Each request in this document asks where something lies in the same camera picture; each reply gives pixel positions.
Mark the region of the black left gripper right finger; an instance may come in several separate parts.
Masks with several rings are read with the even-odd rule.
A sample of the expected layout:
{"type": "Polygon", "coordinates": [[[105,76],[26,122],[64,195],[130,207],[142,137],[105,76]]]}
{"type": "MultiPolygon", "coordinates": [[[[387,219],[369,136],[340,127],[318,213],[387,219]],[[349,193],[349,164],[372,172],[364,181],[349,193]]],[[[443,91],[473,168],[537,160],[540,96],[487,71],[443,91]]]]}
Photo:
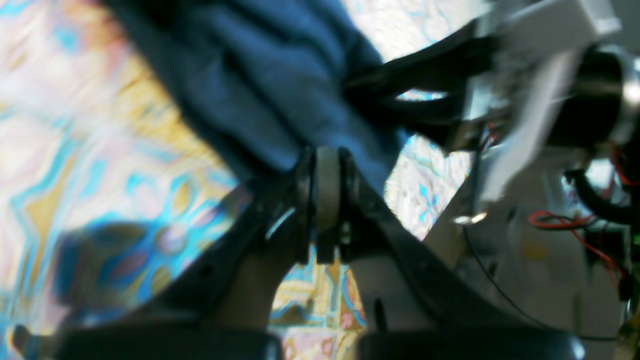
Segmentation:
{"type": "Polygon", "coordinates": [[[574,335],[535,328],[461,281],[407,231],[345,149],[316,150],[316,249],[358,286],[359,360],[583,360],[574,335]]]}

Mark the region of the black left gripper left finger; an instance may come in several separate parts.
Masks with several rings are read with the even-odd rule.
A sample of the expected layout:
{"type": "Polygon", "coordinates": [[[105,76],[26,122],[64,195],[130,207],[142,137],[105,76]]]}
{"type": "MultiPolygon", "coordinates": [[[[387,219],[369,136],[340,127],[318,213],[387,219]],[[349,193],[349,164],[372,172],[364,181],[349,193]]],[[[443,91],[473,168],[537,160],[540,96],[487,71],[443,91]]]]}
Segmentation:
{"type": "Polygon", "coordinates": [[[305,150],[221,239],[121,319],[53,335],[18,325],[13,345],[25,360],[281,360],[267,327],[284,276],[309,260],[315,165],[305,150]]]}

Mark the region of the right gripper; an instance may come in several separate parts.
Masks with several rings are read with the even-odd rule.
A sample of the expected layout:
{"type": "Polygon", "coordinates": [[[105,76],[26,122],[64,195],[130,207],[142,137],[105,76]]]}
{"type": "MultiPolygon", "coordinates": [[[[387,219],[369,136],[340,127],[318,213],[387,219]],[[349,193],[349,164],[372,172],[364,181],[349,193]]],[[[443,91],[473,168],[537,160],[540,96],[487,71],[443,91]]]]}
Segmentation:
{"type": "MultiPolygon", "coordinates": [[[[430,47],[382,64],[345,82],[348,93],[449,92],[493,68],[485,89],[490,110],[508,115],[502,141],[478,151],[465,208],[453,218],[476,224],[542,152],[586,48],[622,24],[609,0],[496,0],[487,13],[494,36],[430,47]]],[[[481,126],[465,120],[460,96],[409,101],[378,99],[370,119],[423,136],[444,151],[474,151],[481,126]]]]}

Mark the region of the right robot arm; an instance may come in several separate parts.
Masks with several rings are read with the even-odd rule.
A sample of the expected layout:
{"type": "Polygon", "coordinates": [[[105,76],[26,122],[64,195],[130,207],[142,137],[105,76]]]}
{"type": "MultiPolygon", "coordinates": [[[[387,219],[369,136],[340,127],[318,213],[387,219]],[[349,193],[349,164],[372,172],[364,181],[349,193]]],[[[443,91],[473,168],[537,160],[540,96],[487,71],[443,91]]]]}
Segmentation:
{"type": "Polygon", "coordinates": [[[606,202],[586,169],[609,143],[635,141],[637,71],[601,39],[621,27],[608,0],[494,0],[448,37],[350,77],[344,89],[373,121],[389,121],[448,152],[477,154],[458,212],[445,218],[496,260],[499,280],[524,265],[519,201],[567,171],[592,212],[631,224],[634,209],[606,202]]]}

